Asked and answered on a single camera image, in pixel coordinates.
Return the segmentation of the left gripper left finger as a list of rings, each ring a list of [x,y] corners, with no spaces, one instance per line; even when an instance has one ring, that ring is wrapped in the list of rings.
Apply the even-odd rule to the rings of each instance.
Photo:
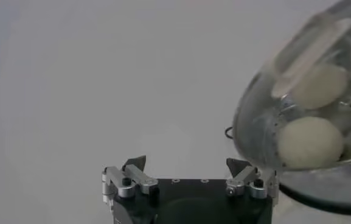
[[[136,191],[144,195],[154,194],[158,190],[159,181],[144,173],[146,156],[128,159],[118,169],[109,166],[102,171],[102,195],[103,198],[132,198]]]

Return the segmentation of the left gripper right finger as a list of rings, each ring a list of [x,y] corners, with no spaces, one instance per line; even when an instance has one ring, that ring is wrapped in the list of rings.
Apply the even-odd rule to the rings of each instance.
[[[232,175],[226,180],[228,196],[241,196],[247,192],[255,199],[278,199],[279,182],[275,170],[259,170],[248,161],[233,158],[227,158],[226,165]]]

